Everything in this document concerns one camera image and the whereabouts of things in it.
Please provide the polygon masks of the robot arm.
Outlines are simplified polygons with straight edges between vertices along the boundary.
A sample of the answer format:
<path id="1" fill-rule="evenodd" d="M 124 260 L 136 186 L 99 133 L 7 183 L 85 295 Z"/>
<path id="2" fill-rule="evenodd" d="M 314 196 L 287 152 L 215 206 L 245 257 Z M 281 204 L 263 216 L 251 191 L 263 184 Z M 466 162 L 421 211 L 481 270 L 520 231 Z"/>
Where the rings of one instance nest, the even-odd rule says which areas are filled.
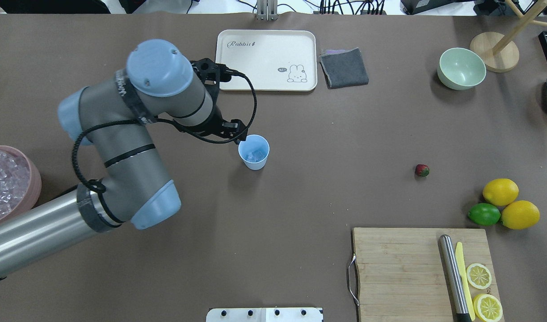
<path id="1" fill-rule="evenodd" d="M 190 61 L 164 39 L 131 51 L 112 79 L 86 86 L 59 104 L 73 140 L 79 183 L 65 194 L 0 224 L 0 281 L 10 273 L 90 237 L 131 222 L 150 228 L 181 208 L 147 125 L 167 123 L 214 144 L 239 144 L 252 124 L 224 120 L 219 84 L 240 71 L 210 59 Z"/>

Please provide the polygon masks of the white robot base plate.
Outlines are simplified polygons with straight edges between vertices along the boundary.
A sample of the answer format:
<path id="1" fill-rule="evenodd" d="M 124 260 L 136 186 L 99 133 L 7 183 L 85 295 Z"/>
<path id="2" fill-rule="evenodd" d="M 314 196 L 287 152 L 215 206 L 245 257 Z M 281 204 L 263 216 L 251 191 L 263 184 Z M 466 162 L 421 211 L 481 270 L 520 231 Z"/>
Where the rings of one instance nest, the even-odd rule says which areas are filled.
<path id="1" fill-rule="evenodd" d="M 214 308 L 206 314 L 206 322 L 323 322 L 322 308 L 262 307 Z"/>

